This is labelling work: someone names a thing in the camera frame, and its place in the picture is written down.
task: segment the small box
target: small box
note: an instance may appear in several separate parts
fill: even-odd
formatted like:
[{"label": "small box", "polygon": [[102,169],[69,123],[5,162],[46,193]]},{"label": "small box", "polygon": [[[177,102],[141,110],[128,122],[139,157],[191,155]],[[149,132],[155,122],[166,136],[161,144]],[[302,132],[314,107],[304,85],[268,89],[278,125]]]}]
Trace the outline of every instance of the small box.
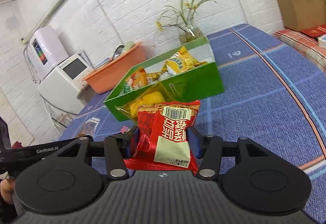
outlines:
[{"label": "small box", "polygon": [[[184,44],[184,46],[199,62],[207,61],[207,63],[161,81],[167,91],[174,94],[181,102],[192,102],[224,92],[223,83],[218,73],[213,50],[211,49],[208,39],[206,37],[201,37]],[[177,47],[132,67],[121,79],[104,101],[104,104],[118,121],[124,121],[128,118],[115,107],[123,106],[127,102],[136,99],[149,87],[154,85],[153,83],[132,92],[122,94],[127,76],[134,73],[140,66],[148,73],[161,71],[164,62],[179,49],[180,47]]]},{"label": "small box", "polygon": [[318,37],[318,45],[321,48],[326,49],[326,34]]}]

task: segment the red book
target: red book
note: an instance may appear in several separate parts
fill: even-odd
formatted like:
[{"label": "red book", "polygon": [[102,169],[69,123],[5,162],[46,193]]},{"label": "red book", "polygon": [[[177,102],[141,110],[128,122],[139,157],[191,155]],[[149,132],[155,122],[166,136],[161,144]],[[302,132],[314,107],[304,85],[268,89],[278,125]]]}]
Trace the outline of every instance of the red book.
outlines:
[{"label": "red book", "polygon": [[318,38],[319,36],[326,34],[326,24],[319,25],[309,29],[303,29],[300,32],[312,38]]}]

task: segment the pink item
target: pink item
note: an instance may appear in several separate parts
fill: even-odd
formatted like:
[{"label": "pink item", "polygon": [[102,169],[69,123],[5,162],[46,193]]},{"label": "pink item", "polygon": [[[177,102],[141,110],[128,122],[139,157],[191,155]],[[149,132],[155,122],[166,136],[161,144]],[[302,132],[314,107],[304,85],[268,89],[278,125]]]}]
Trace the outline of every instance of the pink item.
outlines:
[{"label": "pink item", "polygon": [[13,149],[21,149],[21,148],[23,148],[22,143],[18,142],[18,141],[16,141],[11,147]]},{"label": "pink item", "polygon": [[140,43],[136,43],[127,53],[107,65],[93,70],[83,78],[98,94],[113,89],[133,66],[146,60]]},{"label": "pink item", "polygon": [[121,128],[121,130],[120,130],[120,132],[123,134],[123,133],[125,133],[125,132],[127,132],[127,131],[129,131],[129,127],[127,127],[127,126],[123,126],[122,128]]}]

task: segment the blue tablecloth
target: blue tablecloth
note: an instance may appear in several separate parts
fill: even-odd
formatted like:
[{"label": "blue tablecloth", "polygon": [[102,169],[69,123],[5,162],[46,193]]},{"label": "blue tablecloth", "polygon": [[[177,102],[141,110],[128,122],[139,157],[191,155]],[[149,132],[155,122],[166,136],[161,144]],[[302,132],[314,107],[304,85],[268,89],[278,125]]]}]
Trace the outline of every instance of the blue tablecloth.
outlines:
[{"label": "blue tablecloth", "polygon": [[[293,48],[246,24],[208,39],[225,92],[201,100],[196,129],[226,141],[249,137],[305,169],[313,186],[305,211],[325,222],[326,75]],[[61,139],[77,135],[91,117],[100,119],[95,141],[131,127],[133,122],[118,122],[103,105],[106,96],[96,95]],[[105,173],[103,159],[94,159],[93,166]],[[223,158],[220,173],[232,166],[234,158]]]}]

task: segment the human hand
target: human hand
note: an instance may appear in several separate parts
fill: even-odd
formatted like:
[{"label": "human hand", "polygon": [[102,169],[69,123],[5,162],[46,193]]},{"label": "human hand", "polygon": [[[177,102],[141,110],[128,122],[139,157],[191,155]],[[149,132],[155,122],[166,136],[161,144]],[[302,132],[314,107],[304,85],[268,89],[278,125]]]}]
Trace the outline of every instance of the human hand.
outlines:
[{"label": "human hand", "polygon": [[0,182],[0,194],[5,202],[13,205],[12,192],[14,191],[15,180],[4,179]]}]

